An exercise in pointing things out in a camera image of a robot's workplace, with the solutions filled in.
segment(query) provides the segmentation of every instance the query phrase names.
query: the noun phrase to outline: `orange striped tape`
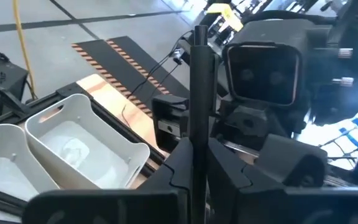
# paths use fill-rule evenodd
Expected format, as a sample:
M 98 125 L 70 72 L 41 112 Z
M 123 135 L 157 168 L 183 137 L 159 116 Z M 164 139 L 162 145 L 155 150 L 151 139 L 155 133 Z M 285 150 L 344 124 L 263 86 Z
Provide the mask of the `orange striped tape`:
M 131 58 L 130 55 L 128 55 L 124 50 L 122 50 L 116 43 L 114 43 L 114 41 L 112 40 L 107 40 L 106 41 L 119 55 L 121 55 L 121 57 L 123 59 L 125 59 L 130 65 L 132 65 L 141 75 L 143 75 L 145 78 L 147 78 L 147 80 L 153 84 L 154 87 L 156 87 L 158 90 L 160 90 L 163 94 L 170 94 L 170 92 L 164 87 L 162 86 L 155 78 L 149 76 L 149 73 L 141 66 L 139 65 L 137 62 L 135 62 L 135 60 L 133 58 Z
M 114 78 L 107 70 L 105 70 L 95 59 L 93 59 L 88 53 L 86 53 L 80 46 L 77 44 L 71 45 L 74 50 L 76 50 L 89 64 L 91 64 L 97 71 L 104 77 L 106 80 L 123 96 L 128 98 L 133 104 L 136 105 L 139 109 L 141 109 L 147 116 L 152 117 L 152 111 L 150 111 L 147 106 L 142 103 L 140 100 L 136 98 L 136 96 L 132 95 L 132 93 L 121 84 L 116 78 Z

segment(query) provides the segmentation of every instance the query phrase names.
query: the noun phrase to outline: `yellow cable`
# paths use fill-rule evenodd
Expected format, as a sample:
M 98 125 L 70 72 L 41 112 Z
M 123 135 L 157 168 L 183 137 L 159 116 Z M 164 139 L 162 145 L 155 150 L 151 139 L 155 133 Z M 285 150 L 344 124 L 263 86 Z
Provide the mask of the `yellow cable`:
M 23 52 L 25 65 L 27 67 L 27 71 L 29 71 L 30 84 L 31 84 L 31 90 L 30 91 L 32 92 L 31 96 L 33 97 L 33 99 L 35 99 L 36 96 L 35 96 L 34 74 L 33 74 L 32 69 L 30 67 L 29 57 L 27 55 L 27 50 L 25 48 L 23 28 L 22 28 L 22 23 L 20 21 L 20 15 L 19 15 L 19 1 L 18 0 L 13 0 L 13 13 L 14 13 L 14 16 L 15 16 L 16 29 L 17 29 L 17 33 L 19 34 L 19 40 L 20 40 L 20 44 L 21 44 L 21 47 L 22 47 L 22 52 Z

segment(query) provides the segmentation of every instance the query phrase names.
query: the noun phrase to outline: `yellow label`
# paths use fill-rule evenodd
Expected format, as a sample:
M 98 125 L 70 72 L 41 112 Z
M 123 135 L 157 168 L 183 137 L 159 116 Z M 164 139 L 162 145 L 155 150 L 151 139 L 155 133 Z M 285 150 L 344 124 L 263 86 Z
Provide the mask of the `yellow label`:
M 233 10 L 231 10 L 229 4 L 214 3 L 208 8 L 206 13 L 221 13 L 223 19 L 237 32 L 240 31 L 243 26 L 240 19 L 234 14 Z

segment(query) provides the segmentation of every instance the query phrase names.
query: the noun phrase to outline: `gray floor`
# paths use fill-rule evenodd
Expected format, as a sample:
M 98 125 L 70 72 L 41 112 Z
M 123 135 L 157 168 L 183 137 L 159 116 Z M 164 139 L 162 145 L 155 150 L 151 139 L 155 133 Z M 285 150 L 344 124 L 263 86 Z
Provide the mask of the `gray floor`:
M 51 0 L 19 0 L 19 2 L 23 23 L 72 19 Z M 100 39 L 128 35 L 156 61 L 164 58 L 177 38 L 193 27 L 194 21 L 200 18 L 197 16 L 202 8 L 198 5 L 184 4 L 183 0 L 57 0 L 56 2 L 75 19 L 186 10 L 182 13 L 84 24 L 85 29 L 90 30 Z M 0 0 L 0 25 L 13 23 L 11 1 Z M 94 40 L 84 27 L 71 24 L 26 29 L 24 35 L 39 97 L 96 73 L 96 70 L 71 48 L 72 43 Z M 15 30 L 0 32 L 0 51 L 4 52 L 14 64 L 25 68 Z M 173 66 L 171 60 L 163 65 L 168 71 Z M 173 76 L 188 86 L 189 76 L 186 65 L 178 67 L 173 72 Z M 24 100 L 28 98 L 30 95 L 26 90 Z

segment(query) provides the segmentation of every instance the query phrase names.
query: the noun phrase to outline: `wooden board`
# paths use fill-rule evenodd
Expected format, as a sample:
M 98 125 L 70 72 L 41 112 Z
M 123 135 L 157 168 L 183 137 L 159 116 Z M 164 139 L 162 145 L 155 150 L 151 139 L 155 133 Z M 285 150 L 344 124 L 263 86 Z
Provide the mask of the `wooden board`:
M 169 154 L 160 150 L 157 146 L 152 118 L 131 103 L 104 78 L 98 74 L 94 74 L 77 81 L 77 84 L 92 95 L 100 105 L 130 127 L 133 132 L 156 148 L 161 154 L 165 157 L 169 156 Z M 158 165 L 150 159 L 147 163 L 154 169 L 158 169 Z M 145 179 L 143 175 L 139 174 L 132 188 L 138 187 Z

